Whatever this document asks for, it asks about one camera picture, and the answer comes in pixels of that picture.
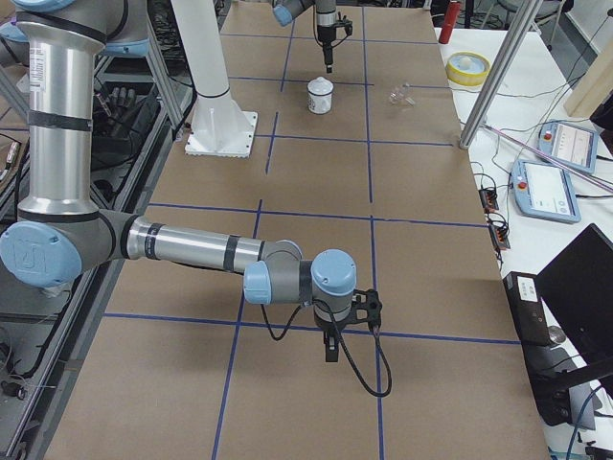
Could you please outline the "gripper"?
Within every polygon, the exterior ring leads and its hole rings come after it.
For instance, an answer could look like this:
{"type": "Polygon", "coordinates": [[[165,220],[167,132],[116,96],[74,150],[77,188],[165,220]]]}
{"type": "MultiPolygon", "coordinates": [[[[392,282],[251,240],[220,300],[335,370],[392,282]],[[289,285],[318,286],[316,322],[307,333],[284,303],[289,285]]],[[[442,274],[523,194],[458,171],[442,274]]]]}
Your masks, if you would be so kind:
{"type": "Polygon", "coordinates": [[[334,26],[316,26],[316,36],[318,42],[323,47],[324,63],[326,66],[326,72],[332,73],[333,70],[333,47],[332,43],[335,40],[335,27],[334,26]]]}
{"type": "Polygon", "coordinates": [[[332,322],[331,320],[326,320],[318,315],[315,315],[314,321],[324,335],[325,361],[337,362],[338,342],[340,341],[339,336],[348,324],[347,319],[335,320],[332,322]]]}

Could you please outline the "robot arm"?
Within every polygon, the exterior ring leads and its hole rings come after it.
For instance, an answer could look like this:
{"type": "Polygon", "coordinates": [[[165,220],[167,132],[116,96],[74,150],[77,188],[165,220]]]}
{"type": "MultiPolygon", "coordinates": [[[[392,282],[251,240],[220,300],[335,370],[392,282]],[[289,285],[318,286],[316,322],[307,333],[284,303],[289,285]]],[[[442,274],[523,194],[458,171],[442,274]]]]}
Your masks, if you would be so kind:
{"type": "Polygon", "coordinates": [[[272,12],[277,22],[285,27],[302,13],[313,9],[315,37],[322,49],[326,72],[333,71],[333,42],[336,40],[336,2],[334,0],[275,1],[272,12]]]}
{"type": "Polygon", "coordinates": [[[152,223],[100,209],[90,196],[97,55],[122,44],[148,51],[143,1],[19,1],[17,28],[30,59],[30,186],[1,237],[1,258],[20,281],[51,288],[116,259],[148,258],[237,273],[245,299],[314,308],[327,361],[346,352],[342,329],[356,322],[356,267],[329,249],[306,260],[291,241],[152,223]]]}

